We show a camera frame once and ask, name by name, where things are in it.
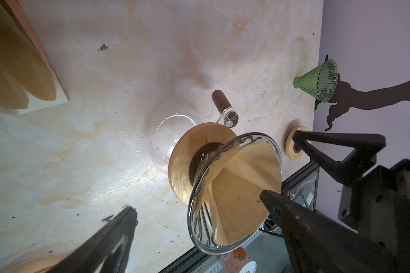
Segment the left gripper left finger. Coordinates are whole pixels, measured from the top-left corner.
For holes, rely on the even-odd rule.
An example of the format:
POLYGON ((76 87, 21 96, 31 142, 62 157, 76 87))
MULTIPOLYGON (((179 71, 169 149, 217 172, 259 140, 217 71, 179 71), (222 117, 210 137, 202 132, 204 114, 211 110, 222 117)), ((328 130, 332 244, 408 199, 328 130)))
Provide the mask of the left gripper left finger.
POLYGON ((124 273, 138 225, 137 211, 125 207, 50 273, 124 273))

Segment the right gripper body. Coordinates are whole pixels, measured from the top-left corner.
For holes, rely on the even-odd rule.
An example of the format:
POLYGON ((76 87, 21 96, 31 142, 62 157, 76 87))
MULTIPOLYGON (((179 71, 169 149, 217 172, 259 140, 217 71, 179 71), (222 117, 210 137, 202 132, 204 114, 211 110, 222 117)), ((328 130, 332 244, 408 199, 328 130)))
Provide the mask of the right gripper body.
POLYGON ((410 160, 344 186, 338 218, 386 251, 393 272, 410 273, 410 160))

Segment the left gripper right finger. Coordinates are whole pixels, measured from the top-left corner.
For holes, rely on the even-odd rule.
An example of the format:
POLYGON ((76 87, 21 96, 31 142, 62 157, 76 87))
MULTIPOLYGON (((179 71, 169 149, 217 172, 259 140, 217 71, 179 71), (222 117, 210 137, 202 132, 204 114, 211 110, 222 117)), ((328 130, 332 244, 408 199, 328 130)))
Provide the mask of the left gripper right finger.
POLYGON ((384 247, 273 191, 260 200, 282 229, 296 273, 394 273, 384 247))

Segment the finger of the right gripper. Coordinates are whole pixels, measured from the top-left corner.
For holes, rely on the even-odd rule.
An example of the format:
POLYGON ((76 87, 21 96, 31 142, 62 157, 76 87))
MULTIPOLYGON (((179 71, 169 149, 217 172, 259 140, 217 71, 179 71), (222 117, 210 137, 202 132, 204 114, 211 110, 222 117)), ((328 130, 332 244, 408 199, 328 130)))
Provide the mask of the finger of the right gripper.
POLYGON ((335 181, 352 185, 375 166, 386 146, 380 134, 321 133, 297 130, 293 142, 335 181))

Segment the orange glass pitcher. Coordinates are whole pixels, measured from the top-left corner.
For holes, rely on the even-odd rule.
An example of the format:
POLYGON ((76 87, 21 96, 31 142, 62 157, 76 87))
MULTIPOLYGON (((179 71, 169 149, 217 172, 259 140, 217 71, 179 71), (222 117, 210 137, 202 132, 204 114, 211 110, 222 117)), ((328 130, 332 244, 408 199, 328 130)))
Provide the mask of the orange glass pitcher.
POLYGON ((61 255, 45 255, 29 259, 26 262, 12 268, 10 273, 46 273, 59 262, 66 258, 66 254, 61 255))

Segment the brown paper coffee filter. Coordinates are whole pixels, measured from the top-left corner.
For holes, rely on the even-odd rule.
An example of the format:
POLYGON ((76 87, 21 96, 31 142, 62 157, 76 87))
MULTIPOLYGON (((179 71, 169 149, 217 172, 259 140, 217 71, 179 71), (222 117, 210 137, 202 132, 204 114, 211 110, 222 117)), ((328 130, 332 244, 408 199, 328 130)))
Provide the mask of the brown paper coffee filter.
POLYGON ((236 146, 220 154, 203 178, 199 202, 210 207, 214 241, 233 245, 256 231, 269 216, 263 190, 281 191, 281 166, 267 142, 236 146))

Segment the clear glass carafe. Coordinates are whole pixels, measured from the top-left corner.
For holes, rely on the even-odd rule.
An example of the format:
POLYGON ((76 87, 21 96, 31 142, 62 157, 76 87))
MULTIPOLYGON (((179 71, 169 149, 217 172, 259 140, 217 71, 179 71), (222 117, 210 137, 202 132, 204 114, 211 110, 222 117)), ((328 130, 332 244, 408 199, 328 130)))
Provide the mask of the clear glass carafe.
MULTIPOLYGON (((228 128, 235 127, 239 122, 239 115, 231 105, 223 91, 215 90, 211 95, 220 114, 216 124, 228 128)), ((150 127, 150 158, 154 166, 167 174, 168 164, 175 145, 182 135, 195 126, 204 123, 192 109, 184 108, 169 113, 167 117, 157 118, 150 127)))

